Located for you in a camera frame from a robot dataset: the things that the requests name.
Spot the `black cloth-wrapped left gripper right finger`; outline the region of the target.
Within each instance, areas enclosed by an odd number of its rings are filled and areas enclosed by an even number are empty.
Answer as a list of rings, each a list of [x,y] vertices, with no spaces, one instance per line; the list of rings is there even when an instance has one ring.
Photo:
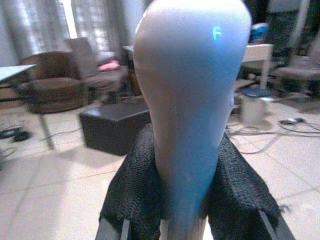
[[[227,135],[203,213],[213,240],[296,240],[267,184]]]

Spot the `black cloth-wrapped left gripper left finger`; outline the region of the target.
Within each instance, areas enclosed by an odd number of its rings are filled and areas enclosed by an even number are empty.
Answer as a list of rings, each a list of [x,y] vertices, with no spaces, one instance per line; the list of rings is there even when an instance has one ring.
[[[147,124],[109,184],[95,240],[160,240],[166,217],[153,128]]]

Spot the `white blue broom handle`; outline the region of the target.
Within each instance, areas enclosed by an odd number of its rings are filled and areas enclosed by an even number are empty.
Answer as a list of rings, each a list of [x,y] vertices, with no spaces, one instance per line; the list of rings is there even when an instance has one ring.
[[[243,0],[153,0],[137,25],[133,60],[165,184],[166,240],[200,227],[251,24]]]

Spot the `dark brown ottoman box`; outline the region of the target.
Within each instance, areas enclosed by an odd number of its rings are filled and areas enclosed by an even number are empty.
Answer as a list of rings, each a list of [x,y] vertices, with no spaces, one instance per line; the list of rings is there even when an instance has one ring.
[[[151,117],[144,102],[118,103],[85,110],[79,114],[79,120],[88,148],[124,156]]]

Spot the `white bucket with dark lid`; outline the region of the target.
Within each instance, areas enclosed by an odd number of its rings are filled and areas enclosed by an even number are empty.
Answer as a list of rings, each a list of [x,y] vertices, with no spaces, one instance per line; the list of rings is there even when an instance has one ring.
[[[267,112],[266,98],[271,96],[269,90],[262,88],[245,88],[241,91],[241,121],[245,125],[259,125],[265,120]]]

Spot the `pink cloth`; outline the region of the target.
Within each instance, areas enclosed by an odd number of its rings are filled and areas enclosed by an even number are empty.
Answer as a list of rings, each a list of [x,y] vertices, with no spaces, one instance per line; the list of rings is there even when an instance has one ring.
[[[108,63],[102,64],[98,67],[100,72],[108,72],[108,71],[115,71],[121,67],[118,60],[111,60]]]

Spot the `grey upholstered chair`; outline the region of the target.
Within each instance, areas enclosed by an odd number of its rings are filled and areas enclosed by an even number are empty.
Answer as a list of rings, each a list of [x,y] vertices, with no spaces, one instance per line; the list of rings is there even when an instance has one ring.
[[[103,60],[93,51],[86,37],[65,40],[71,50],[71,59],[85,89],[97,90],[104,104],[115,104],[117,92],[128,77],[128,67],[121,65],[114,52],[108,52]]]

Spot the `grey cushioned chair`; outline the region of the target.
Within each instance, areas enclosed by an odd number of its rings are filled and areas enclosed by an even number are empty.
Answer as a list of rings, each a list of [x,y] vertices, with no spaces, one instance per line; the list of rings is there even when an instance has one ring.
[[[291,80],[300,85],[302,93],[309,91],[312,97],[320,97],[320,29],[307,56],[295,55],[288,65],[277,68],[273,74],[275,90],[282,89],[285,80]]]

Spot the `white side table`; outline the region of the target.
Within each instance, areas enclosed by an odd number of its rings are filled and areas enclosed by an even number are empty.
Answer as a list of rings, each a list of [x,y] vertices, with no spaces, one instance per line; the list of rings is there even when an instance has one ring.
[[[248,44],[245,47],[242,63],[262,61],[262,72],[260,80],[260,88],[266,89],[268,82],[268,74],[271,66],[271,58],[273,53],[273,44]]]

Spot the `black power adapter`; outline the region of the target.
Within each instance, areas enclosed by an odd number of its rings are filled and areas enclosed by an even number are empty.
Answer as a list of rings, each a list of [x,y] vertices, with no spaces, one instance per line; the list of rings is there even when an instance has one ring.
[[[0,131],[0,140],[13,138],[15,142],[28,140],[32,134],[28,131],[22,130],[20,127],[10,128]]]

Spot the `white folding table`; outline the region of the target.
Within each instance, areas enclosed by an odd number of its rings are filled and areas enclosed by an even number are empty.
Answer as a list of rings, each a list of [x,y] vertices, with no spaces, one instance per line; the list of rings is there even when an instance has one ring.
[[[29,82],[28,71],[34,69],[37,64],[23,64],[23,65],[13,65],[13,66],[0,66],[0,85],[9,84],[9,88],[14,90],[20,85],[23,81]],[[26,95],[21,96],[18,94],[17,97],[0,97],[0,103],[14,102],[14,101],[27,101],[31,99],[32,96]],[[55,146],[50,136],[50,131],[48,124],[43,113],[38,114],[39,122],[42,127],[43,133],[45,135],[45,141],[50,150],[54,150]]]

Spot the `blue white container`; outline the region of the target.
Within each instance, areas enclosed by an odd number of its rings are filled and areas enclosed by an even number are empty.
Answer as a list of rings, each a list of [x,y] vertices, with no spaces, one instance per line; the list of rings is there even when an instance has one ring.
[[[269,30],[269,24],[260,22],[253,24],[251,27],[250,41],[252,43],[263,43]]]

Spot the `white sheer curtain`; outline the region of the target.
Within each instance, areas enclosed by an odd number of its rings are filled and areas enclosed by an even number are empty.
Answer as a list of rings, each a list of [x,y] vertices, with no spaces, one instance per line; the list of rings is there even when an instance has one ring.
[[[86,37],[98,57],[122,55],[152,0],[0,0],[0,67],[34,54],[67,51]]]

